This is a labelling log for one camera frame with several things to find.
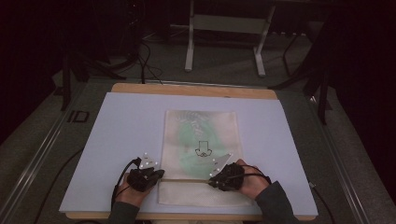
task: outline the table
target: table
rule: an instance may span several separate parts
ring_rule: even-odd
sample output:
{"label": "table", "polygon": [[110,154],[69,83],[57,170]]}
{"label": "table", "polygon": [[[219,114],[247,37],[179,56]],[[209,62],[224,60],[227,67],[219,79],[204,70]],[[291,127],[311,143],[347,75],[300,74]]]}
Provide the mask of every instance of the table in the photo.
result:
{"label": "table", "polygon": [[275,6],[270,6],[269,12],[265,19],[212,16],[195,14],[194,0],[190,0],[189,45],[187,48],[185,70],[187,72],[190,72],[192,70],[194,53],[193,36],[195,29],[223,32],[239,32],[260,35],[259,44],[253,48],[253,53],[258,75],[260,77],[265,77],[264,65],[262,63],[262,46],[264,45],[265,37],[268,34],[268,29],[270,27],[271,19],[275,12],[275,8]]}
{"label": "table", "polygon": [[[135,85],[135,84],[120,83],[120,84],[115,85],[113,87],[112,91],[113,92],[145,93],[145,94],[154,94],[154,95],[183,94],[183,95],[188,95],[188,96],[201,95],[201,96],[218,96],[218,97],[226,97],[226,98],[248,98],[248,99],[255,98],[255,99],[269,99],[269,100],[276,99],[276,94],[273,91],[268,91],[268,90],[238,89],[238,88],[214,88],[214,87],[198,87],[198,86],[159,86],[159,85]],[[114,151],[117,151],[117,147],[113,147],[112,149]],[[139,149],[134,150],[133,154],[137,153],[137,151],[139,151]],[[93,153],[93,154],[91,153],[90,157],[89,157],[90,160],[99,161],[99,159],[96,157],[98,153]],[[117,160],[117,158],[116,158],[117,155],[113,154],[111,156],[113,157],[113,162]],[[94,167],[88,166],[88,167],[84,167],[84,169],[94,169]],[[93,182],[90,182],[89,184],[93,184],[95,186],[95,184],[103,183],[103,181],[101,182],[101,180],[97,180],[97,179],[93,180]],[[233,211],[233,208],[228,207],[227,210]],[[85,211],[84,212],[67,212],[66,211],[66,215],[70,218],[78,218],[78,219],[80,219],[80,218],[107,218],[108,212],[85,212]],[[180,212],[180,214],[178,214],[178,213],[167,214],[167,213],[143,212],[143,213],[140,213],[137,218],[138,219],[199,219],[199,220],[213,220],[213,219],[216,219],[216,220],[260,220],[262,218],[262,216],[258,215],[257,211],[248,211],[248,213],[246,215],[245,214],[232,215],[232,213],[231,214],[228,214],[228,213],[227,214],[186,214],[186,213]],[[315,218],[315,216],[298,216],[298,218],[301,220],[312,220]]]}

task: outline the hand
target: hand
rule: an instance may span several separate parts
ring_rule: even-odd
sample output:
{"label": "hand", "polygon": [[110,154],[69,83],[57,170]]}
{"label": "hand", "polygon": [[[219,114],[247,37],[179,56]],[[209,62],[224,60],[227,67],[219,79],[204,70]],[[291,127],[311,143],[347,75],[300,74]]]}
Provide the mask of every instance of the hand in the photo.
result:
{"label": "hand", "polygon": [[[236,164],[241,165],[245,174],[259,174],[260,172],[252,167],[246,166],[247,164],[239,159]],[[257,195],[259,195],[264,189],[266,189],[270,184],[261,176],[257,175],[249,175],[245,176],[244,183],[242,187],[239,189],[239,192],[245,194],[250,199],[255,200]]]}
{"label": "hand", "polygon": [[124,175],[122,184],[119,186],[119,190],[117,191],[118,196],[116,197],[116,202],[130,203],[136,207],[140,207],[142,202],[145,200],[146,196],[149,195],[151,189],[146,190],[145,192],[137,191],[129,186],[126,182],[129,173]]}

